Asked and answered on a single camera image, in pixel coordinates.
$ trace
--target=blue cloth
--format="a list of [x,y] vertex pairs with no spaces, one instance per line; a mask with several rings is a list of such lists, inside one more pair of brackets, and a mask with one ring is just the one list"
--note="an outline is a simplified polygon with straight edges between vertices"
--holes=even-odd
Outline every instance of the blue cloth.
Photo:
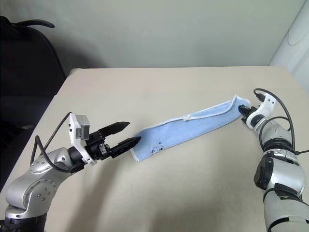
[[145,128],[135,135],[141,136],[141,140],[131,149],[132,155],[136,161],[142,161],[169,147],[222,127],[240,116],[238,106],[242,104],[248,106],[250,102],[235,95],[232,100],[211,108]]

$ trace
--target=robotic arm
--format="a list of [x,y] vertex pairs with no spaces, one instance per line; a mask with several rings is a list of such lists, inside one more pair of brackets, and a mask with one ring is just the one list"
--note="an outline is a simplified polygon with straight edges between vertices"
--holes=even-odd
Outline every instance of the robotic arm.
[[[302,201],[301,196],[306,176],[297,160],[300,153],[295,152],[294,131],[289,132],[279,123],[272,121],[284,117],[267,118],[276,100],[280,101],[277,96],[269,91],[255,94],[261,101],[260,107],[256,109],[241,105],[239,111],[244,115],[242,121],[259,134],[263,149],[254,183],[263,190],[267,232],[307,232],[309,206]],[[288,113],[287,115],[293,129],[290,116]]]
[[110,148],[105,138],[122,131],[129,122],[116,122],[89,134],[86,116],[70,114],[70,140],[73,147],[64,147],[45,153],[41,141],[36,136],[40,155],[21,177],[8,187],[2,232],[44,232],[48,209],[60,184],[86,164],[95,165],[97,160],[115,158],[134,147],[140,137],[133,137]]

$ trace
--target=table surface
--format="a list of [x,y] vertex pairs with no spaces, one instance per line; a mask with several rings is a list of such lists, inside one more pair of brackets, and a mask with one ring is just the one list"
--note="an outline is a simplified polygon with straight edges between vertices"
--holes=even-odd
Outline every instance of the table surface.
[[[282,67],[76,69],[53,98],[0,194],[27,169],[34,136],[47,141],[63,116],[87,115],[90,132],[131,124],[107,138],[114,146],[144,127],[208,108],[237,93],[255,106],[253,89],[273,91],[290,111],[297,150],[308,149],[309,97]],[[277,105],[272,116],[284,115]],[[70,147],[63,126],[48,150]],[[130,152],[85,169],[59,187],[46,222],[52,232],[263,232],[262,191],[253,183],[258,136],[238,119],[135,162]],[[309,155],[299,161],[309,176]],[[309,203],[309,187],[303,193]]]

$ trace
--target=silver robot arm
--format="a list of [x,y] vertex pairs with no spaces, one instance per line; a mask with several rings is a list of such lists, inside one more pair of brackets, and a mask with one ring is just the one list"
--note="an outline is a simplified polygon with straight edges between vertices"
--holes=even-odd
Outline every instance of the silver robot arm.
[[44,232],[47,212],[63,181],[86,164],[94,165],[97,160],[115,158],[139,142],[140,137],[133,137],[113,148],[105,144],[107,136],[122,131],[128,124],[117,122],[89,134],[87,117],[71,113],[69,134],[73,147],[62,147],[48,154],[36,136],[35,149],[37,144],[42,154],[8,187],[6,201],[9,206],[0,232]]
[[261,108],[239,111],[242,121],[256,131],[260,138],[263,156],[258,164],[254,182],[263,190],[264,217],[267,232],[308,232],[309,206],[302,201],[306,176],[294,151],[291,132],[279,123],[268,119],[276,102],[271,94],[259,94]]

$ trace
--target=white wall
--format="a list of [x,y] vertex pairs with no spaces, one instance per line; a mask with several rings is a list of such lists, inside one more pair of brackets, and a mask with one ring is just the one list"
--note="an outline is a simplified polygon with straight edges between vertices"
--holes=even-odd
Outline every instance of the white wall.
[[304,0],[1,0],[75,67],[268,65]]
[[285,66],[309,94],[309,0],[285,35],[270,65]]

